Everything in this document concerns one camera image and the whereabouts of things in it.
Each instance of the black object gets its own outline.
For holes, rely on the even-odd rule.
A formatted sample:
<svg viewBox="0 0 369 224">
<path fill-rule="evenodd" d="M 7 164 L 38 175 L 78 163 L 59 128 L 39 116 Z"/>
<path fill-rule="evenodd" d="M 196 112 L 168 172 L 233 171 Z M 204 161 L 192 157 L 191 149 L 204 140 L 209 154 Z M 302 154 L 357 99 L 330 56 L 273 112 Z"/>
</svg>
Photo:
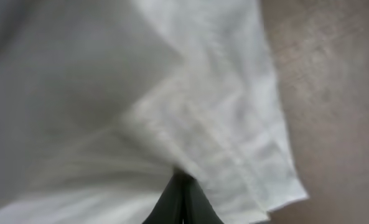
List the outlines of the black object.
<svg viewBox="0 0 369 224">
<path fill-rule="evenodd" d="M 176 172 L 143 224 L 223 224 L 198 182 Z"/>
</svg>

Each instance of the fabric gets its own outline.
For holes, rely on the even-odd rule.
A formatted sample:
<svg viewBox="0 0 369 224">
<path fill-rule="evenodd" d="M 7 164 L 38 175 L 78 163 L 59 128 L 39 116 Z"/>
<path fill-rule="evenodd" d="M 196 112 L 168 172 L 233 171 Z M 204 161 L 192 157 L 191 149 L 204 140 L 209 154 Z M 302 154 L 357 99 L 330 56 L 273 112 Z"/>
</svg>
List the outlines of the fabric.
<svg viewBox="0 0 369 224">
<path fill-rule="evenodd" d="M 0 223 L 141 223 L 173 166 L 224 223 L 307 197 L 258 1 L 39 2 L 0 53 Z"/>
</svg>

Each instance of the white fabric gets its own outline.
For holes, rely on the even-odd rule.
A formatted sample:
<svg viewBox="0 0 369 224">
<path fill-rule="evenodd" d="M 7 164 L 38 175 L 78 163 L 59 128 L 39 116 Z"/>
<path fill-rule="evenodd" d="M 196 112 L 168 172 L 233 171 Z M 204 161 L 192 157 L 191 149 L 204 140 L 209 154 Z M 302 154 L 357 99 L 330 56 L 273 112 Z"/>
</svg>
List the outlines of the white fabric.
<svg viewBox="0 0 369 224">
<path fill-rule="evenodd" d="M 0 223 L 141 223 L 172 166 L 227 224 L 307 197 L 258 1 L 40 2 L 0 55 Z"/>
</svg>

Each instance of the brown surface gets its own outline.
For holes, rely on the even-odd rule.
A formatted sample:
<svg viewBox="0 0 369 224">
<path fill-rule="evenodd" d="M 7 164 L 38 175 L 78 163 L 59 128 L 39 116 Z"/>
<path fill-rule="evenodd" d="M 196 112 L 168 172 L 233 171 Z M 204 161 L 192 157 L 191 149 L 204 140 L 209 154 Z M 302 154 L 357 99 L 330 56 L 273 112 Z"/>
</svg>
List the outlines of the brown surface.
<svg viewBox="0 0 369 224">
<path fill-rule="evenodd" d="M 369 224 L 369 0 L 262 0 L 311 199 L 273 224 Z"/>
</svg>

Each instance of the table surface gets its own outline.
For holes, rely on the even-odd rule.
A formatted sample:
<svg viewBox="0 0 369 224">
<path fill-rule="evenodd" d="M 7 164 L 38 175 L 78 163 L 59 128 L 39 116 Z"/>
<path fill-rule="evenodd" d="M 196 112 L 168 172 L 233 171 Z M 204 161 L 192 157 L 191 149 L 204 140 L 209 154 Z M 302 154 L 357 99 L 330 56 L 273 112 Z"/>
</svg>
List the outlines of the table surface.
<svg viewBox="0 0 369 224">
<path fill-rule="evenodd" d="M 369 0 L 261 2 L 311 196 L 274 212 L 272 223 L 369 223 Z"/>
</svg>

